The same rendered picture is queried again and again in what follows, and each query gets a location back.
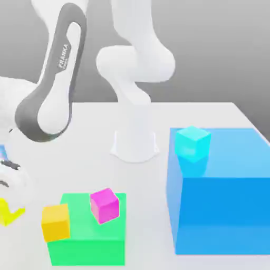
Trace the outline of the small cyan cube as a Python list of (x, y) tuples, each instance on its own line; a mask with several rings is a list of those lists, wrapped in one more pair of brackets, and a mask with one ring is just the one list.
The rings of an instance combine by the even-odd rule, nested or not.
[(209, 155), (211, 133), (189, 126), (179, 129), (175, 136), (175, 153), (190, 162), (197, 162)]

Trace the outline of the large blue box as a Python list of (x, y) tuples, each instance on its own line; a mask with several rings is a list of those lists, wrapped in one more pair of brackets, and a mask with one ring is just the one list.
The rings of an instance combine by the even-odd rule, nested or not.
[(210, 129), (209, 155), (175, 153), (170, 129), (166, 197), (178, 255), (270, 255), (270, 144), (252, 128)]

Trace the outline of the small orange cube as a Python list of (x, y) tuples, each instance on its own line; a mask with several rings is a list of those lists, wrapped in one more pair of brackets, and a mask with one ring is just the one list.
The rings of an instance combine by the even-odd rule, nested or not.
[(45, 206), (42, 211), (42, 232), (46, 243), (70, 238), (70, 215), (67, 204)]

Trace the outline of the small yellow cube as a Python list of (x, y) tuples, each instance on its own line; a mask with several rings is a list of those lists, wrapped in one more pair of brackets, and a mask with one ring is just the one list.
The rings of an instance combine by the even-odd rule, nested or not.
[(25, 213), (25, 208), (19, 208), (15, 212), (10, 212), (8, 203), (0, 198), (0, 225), (8, 226)]

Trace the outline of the large green box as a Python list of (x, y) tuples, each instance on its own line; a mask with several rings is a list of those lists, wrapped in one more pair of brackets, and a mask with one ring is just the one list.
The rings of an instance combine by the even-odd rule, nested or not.
[(47, 243), (53, 266), (122, 266), (126, 249), (126, 194), (117, 193), (120, 216), (100, 225), (90, 211), (90, 195), (65, 193), (70, 238)]

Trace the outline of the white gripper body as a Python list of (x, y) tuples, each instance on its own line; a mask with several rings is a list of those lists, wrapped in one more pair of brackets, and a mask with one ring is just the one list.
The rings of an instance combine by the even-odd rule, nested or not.
[(0, 198), (10, 211), (26, 207), (32, 199), (32, 181), (23, 168), (0, 168)]

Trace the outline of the small magenta cube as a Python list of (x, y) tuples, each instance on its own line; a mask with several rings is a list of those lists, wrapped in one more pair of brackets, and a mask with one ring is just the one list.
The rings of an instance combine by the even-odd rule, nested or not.
[(97, 191), (90, 195), (90, 209), (97, 222), (104, 224), (119, 217), (119, 199), (110, 188)]

